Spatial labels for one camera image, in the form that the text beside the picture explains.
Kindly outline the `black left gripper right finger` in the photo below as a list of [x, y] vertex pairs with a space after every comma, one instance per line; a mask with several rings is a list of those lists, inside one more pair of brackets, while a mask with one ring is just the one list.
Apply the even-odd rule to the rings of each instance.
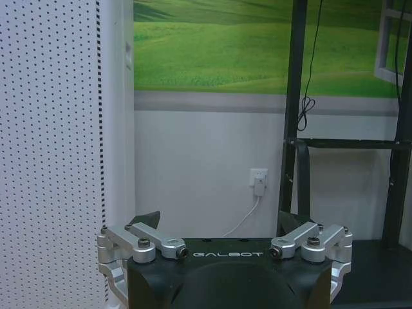
[[325, 227], [306, 215], [284, 211], [278, 219], [283, 234], [271, 240], [270, 256], [277, 261], [287, 260], [299, 251], [308, 263], [330, 260], [330, 300], [333, 301], [341, 291], [344, 276], [351, 272], [353, 234], [349, 228], [336, 224]]

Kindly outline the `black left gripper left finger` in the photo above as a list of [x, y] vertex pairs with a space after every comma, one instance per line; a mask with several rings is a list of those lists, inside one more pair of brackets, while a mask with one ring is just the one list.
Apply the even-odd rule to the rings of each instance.
[[160, 212], [135, 216], [127, 225], [102, 227], [97, 235], [98, 270], [108, 281], [111, 292], [118, 302], [129, 304], [127, 291], [126, 261], [148, 264], [163, 258], [181, 261], [189, 255], [182, 238], [166, 236], [157, 230]]

